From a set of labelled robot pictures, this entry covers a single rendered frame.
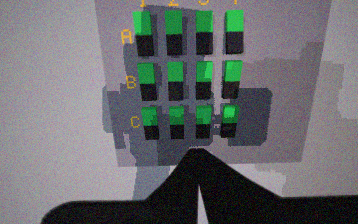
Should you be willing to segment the grey switch panel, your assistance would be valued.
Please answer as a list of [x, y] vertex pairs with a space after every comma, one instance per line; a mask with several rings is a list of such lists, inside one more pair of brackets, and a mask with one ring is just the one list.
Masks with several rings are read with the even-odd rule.
[[332, 0], [94, 0], [118, 167], [302, 161]]

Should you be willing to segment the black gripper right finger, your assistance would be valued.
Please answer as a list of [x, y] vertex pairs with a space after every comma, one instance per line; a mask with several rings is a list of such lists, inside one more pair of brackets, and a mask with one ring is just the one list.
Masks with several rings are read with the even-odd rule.
[[281, 197], [204, 148], [197, 152], [209, 224], [358, 224], [358, 195]]

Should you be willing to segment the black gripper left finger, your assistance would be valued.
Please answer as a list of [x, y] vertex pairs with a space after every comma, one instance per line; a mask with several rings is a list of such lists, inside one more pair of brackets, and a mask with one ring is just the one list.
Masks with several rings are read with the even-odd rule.
[[48, 211], [41, 224], [198, 224], [199, 155], [190, 148], [144, 201], [70, 201]]

